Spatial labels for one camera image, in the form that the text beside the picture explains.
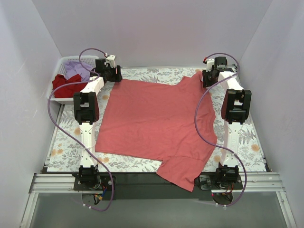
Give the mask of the salmon pink t shirt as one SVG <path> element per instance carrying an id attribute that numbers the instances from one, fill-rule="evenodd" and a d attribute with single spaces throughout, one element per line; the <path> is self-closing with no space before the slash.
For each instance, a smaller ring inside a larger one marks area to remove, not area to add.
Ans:
<path id="1" fill-rule="evenodd" d="M 193 191 L 217 142 L 215 118 L 201 72 L 176 85 L 123 79 L 111 90 L 95 150 L 160 161 L 160 177 Z"/>

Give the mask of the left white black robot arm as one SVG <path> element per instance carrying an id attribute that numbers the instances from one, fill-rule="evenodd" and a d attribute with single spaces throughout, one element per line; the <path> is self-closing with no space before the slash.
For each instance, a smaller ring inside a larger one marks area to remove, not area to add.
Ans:
<path id="1" fill-rule="evenodd" d="M 85 146 L 75 177 L 89 189 L 96 190 L 101 185 L 98 161 L 92 157 L 95 154 L 95 126 L 99 120 L 97 95 L 106 82 L 120 82 L 122 75 L 121 67 L 115 62 L 115 55 L 96 59 L 95 68 L 89 73 L 92 81 L 73 96 L 74 115 L 80 128 L 81 143 Z"/>

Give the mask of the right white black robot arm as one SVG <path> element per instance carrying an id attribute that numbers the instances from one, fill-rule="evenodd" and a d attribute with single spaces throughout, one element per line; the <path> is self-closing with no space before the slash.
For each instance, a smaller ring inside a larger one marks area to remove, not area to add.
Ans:
<path id="1" fill-rule="evenodd" d="M 252 93 L 239 84 L 237 70 L 228 65 L 226 57 L 206 57 L 203 63 L 206 64 L 206 69 L 202 71 L 203 87 L 221 85 L 225 92 L 221 108 L 221 118 L 224 121 L 224 151 L 212 181 L 221 189 L 231 188 L 241 182 L 238 167 L 240 162 L 236 155 L 243 124 L 249 117 Z"/>

